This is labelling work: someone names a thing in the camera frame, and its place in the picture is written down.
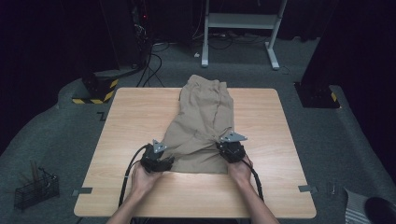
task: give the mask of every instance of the black stand base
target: black stand base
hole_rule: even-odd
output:
[[[84,104],[106,104],[113,96],[118,79],[97,80],[97,87],[87,90],[87,86],[81,81],[73,95],[73,103]]]
[[[313,88],[302,86],[295,82],[294,87],[300,97],[303,107],[309,108],[340,108],[335,94],[329,89],[313,91]]]

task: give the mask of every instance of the khaki pants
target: khaki pants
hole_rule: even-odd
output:
[[[216,142],[233,130],[233,98],[225,82],[192,75],[180,93],[180,111],[162,140],[163,158],[176,159],[172,171],[226,174]]]

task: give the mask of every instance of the wooden table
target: wooden table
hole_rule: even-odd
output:
[[[159,141],[178,112],[180,89],[121,88],[108,113],[75,207],[79,217],[110,217],[118,207],[123,175],[135,152]],[[277,92],[229,89],[235,131],[260,176],[264,200],[276,217],[311,218],[316,209]],[[251,183],[256,186],[254,178]],[[128,181],[125,195],[129,193]],[[227,175],[166,172],[136,211],[138,217],[249,217]]]

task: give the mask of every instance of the wire basket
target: wire basket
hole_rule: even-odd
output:
[[[47,175],[32,184],[15,189],[14,208],[23,209],[41,203],[54,196],[59,197],[59,177]]]

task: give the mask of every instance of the gray carpet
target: gray carpet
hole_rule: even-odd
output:
[[[241,39],[249,41],[251,37]],[[224,41],[210,41],[218,48]],[[232,44],[227,49],[209,49],[209,66],[201,67],[194,58],[201,48],[182,45],[154,47],[163,59],[158,77],[165,87],[182,87],[192,74],[226,81],[229,87],[276,89],[283,105],[308,184],[318,188],[312,195],[318,214],[312,219],[281,219],[281,223],[345,223],[347,188],[365,196],[380,196],[396,203],[396,188],[370,148],[354,118],[340,87],[331,86],[342,108],[303,108],[293,82],[300,81],[318,41],[302,43],[277,40],[276,56],[281,66],[273,71],[262,42]],[[159,60],[152,57],[155,70]],[[140,74],[123,77],[117,88],[134,87]],[[97,112],[108,112],[107,105],[74,105],[71,102],[79,80],[66,85],[59,102],[36,116],[15,136],[0,158],[0,223],[76,223],[77,197],[73,189],[81,187],[104,122]],[[154,77],[152,87],[161,87]],[[31,176],[30,161],[60,177],[59,198],[27,208],[14,209],[14,190],[22,186],[21,174]],[[339,193],[327,195],[327,183],[336,180]],[[105,223],[105,217],[86,217],[80,223]]]

